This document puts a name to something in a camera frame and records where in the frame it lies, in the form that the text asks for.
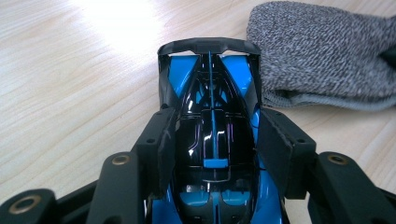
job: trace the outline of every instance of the car spoiler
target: car spoiler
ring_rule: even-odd
[[[260,55],[261,51],[256,45],[239,39],[226,37],[198,37],[170,42],[158,49],[158,55],[163,56],[183,51],[192,51],[195,54],[221,54],[226,50]]]

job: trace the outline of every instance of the wooden table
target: wooden table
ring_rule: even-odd
[[[0,203],[26,189],[57,197],[97,179],[106,157],[128,151],[159,109],[156,52],[198,36],[246,38],[264,1],[1,1]],[[391,16],[393,0],[311,0]],[[281,110],[318,143],[356,160],[396,193],[396,107],[318,105]],[[306,223],[306,201],[288,202]]]

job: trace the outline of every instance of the metal ring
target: metal ring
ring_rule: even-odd
[[[337,154],[331,154],[327,157],[329,161],[332,163],[338,164],[338,165],[347,165],[347,158],[337,155]]]
[[[29,200],[31,200],[30,203],[28,203],[26,205],[22,205],[22,203],[27,202]],[[41,202],[40,195],[37,195],[37,194],[29,195],[29,196],[26,196],[26,197],[23,197],[23,198],[17,200],[14,204],[12,204],[9,207],[8,212],[13,215],[22,214],[22,213],[25,213],[25,212],[31,210],[36,205],[38,205],[40,202]]]
[[[118,157],[115,157],[111,162],[114,165],[123,165],[127,163],[131,158],[127,155],[120,155]]]

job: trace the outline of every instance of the blue toy car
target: blue toy car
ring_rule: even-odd
[[[165,197],[150,203],[152,223],[287,222],[255,150],[260,50],[243,40],[193,38],[163,45],[158,58],[161,108],[177,112],[176,164]]]

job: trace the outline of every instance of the gray sock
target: gray sock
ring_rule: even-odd
[[[396,17],[270,2],[251,11],[247,40],[262,50],[265,105],[396,105],[396,69],[379,56],[396,46]]]

